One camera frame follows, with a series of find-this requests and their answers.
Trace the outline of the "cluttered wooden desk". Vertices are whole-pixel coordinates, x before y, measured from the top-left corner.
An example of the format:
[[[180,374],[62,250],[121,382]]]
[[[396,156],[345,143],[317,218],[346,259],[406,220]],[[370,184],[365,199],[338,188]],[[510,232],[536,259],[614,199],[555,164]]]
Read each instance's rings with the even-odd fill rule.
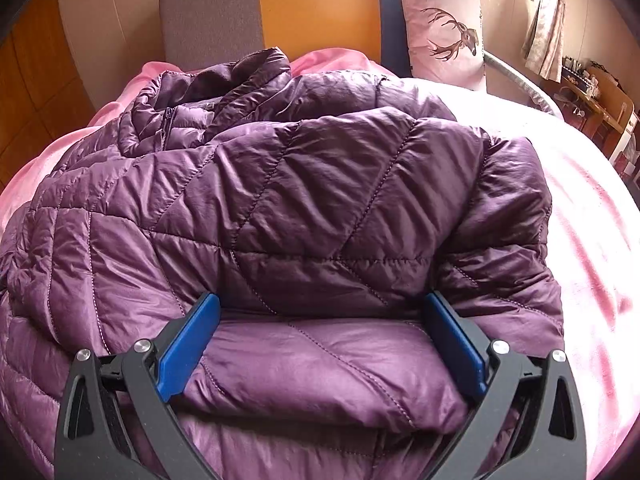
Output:
[[[625,183],[638,177],[639,107],[613,75],[598,63],[581,70],[563,65],[560,81],[545,79],[542,88]]]

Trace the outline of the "grey curved bed rail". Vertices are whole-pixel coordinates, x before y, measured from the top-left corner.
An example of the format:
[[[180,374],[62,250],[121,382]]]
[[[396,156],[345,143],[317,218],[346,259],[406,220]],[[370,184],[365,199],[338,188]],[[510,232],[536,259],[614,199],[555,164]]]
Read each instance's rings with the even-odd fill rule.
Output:
[[[503,76],[516,84],[521,92],[529,97],[538,110],[559,119],[563,118],[560,108],[550,96],[518,70],[488,51],[484,52],[484,61],[488,67],[498,70],[500,74],[503,74]]]

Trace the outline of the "right pink curtain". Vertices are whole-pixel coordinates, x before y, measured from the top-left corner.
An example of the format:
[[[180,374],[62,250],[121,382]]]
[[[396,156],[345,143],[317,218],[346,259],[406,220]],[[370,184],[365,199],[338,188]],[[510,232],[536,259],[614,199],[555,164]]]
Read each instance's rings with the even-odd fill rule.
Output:
[[[566,0],[537,0],[522,47],[525,67],[555,82],[561,79],[565,14]]]

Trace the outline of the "grey yellow blue headboard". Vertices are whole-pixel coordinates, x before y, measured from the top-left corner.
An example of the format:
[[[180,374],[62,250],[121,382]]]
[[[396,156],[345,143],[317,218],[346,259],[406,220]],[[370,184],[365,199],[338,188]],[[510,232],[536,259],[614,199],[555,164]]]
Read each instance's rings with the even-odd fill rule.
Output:
[[[346,48],[411,74],[401,0],[160,0],[160,24],[167,61],[184,70],[271,47],[290,60]]]

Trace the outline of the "wooden wardrobe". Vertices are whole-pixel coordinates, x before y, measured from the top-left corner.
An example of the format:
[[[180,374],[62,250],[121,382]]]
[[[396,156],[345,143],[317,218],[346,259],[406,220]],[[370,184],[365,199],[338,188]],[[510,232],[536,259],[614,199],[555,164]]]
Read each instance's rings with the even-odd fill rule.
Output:
[[[29,0],[1,41],[1,185],[54,140],[88,125],[95,112],[58,0]]]

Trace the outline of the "pink deer print pillow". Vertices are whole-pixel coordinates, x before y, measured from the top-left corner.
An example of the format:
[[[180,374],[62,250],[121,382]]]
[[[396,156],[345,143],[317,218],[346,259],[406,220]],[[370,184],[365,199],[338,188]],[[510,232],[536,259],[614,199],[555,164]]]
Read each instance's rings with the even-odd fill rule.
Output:
[[[480,0],[401,0],[411,75],[486,90]]]

